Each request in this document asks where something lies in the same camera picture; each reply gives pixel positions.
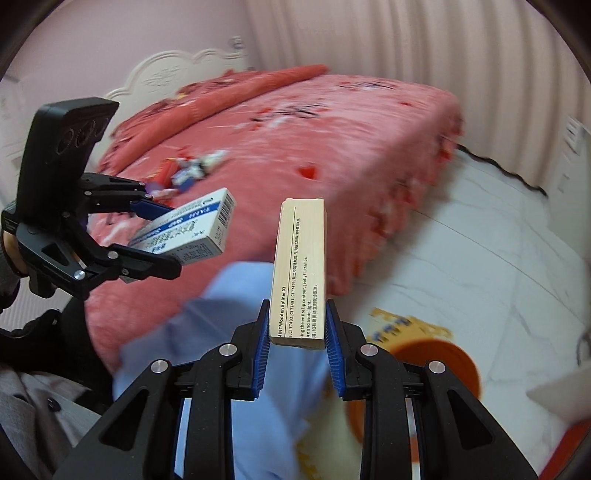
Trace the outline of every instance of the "cardboard box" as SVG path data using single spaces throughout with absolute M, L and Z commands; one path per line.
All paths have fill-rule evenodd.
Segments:
M 216 257 L 225 249 L 235 206 L 228 189 L 217 190 L 156 218 L 138 230 L 128 246 L 171 255 L 181 265 Z
M 324 199 L 281 206 L 269 312 L 273 343 L 324 348 L 326 314 Z

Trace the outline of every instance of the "white tile floor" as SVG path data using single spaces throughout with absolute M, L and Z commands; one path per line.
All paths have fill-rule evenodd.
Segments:
M 406 231 L 346 297 L 363 327 L 379 307 L 448 327 L 475 361 L 484 405 L 540 472 L 566 426 L 525 392 L 576 367 L 589 324 L 587 264 L 548 230 L 547 200 L 458 154 Z

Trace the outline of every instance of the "blue cloth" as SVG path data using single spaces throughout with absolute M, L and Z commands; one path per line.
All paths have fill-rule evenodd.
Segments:
M 229 342 L 238 325 L 254 321 L 271 294 L 273 265 L 239 262 L 228 265 L 201 298 L 149 334 L 121 350 L 113 395 L 119 397 L 157 358 L 173 365 L 197 360 Z M 264 388 L 254 402 L 232 401 L 232 436 L 237 480 L 298 478 L 295 445 L 306 417 L 320 398 L 329 371 L 325 351 L 271 345 Z M 175 471 L 182 476 L 187 413 L 181 416 Z

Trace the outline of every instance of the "wall outlet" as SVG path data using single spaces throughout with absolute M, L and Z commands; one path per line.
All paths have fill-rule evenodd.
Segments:
M 566 121 L 566 130 L 564 132 L 564 140 L 573 149 L 577 155 L 581 154 L 581 147 L 583 145 L 585 127 L 581 122 L 573 117 L 568 117 Z

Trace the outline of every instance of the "camera lens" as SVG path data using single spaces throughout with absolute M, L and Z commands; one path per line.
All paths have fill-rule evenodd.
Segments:
M 105 128 L 107 128 L 107 124 L 109 123 L 109 120 L 106 118 L 101 118 L 100 120 L 96 121 L 96 128 L 95 128 L 95 136 L 99 137 L 103 134 L 103 132 L 105 131 Z
M 95 121 L 94 120 L 90 120 L 89 122 L 86 122 L 82 128 L 80 128 L 80 131 L 78 132 L 78 135 L 76 136 L 76 146 L 80 147 L 81 145 L 84 145 L 86 143 L 86 141 L 90 138 L 90 136 L 92 135 L 92 132 L 95 129 Z
M 66 149 L 72 143 L 72 139 L 74 138 L 74 131 L 70 128 L 65 131 L 65 133 L 61 136 L 59 143 L 57 144 L 56 153 L 61 155 L 66 151 Z

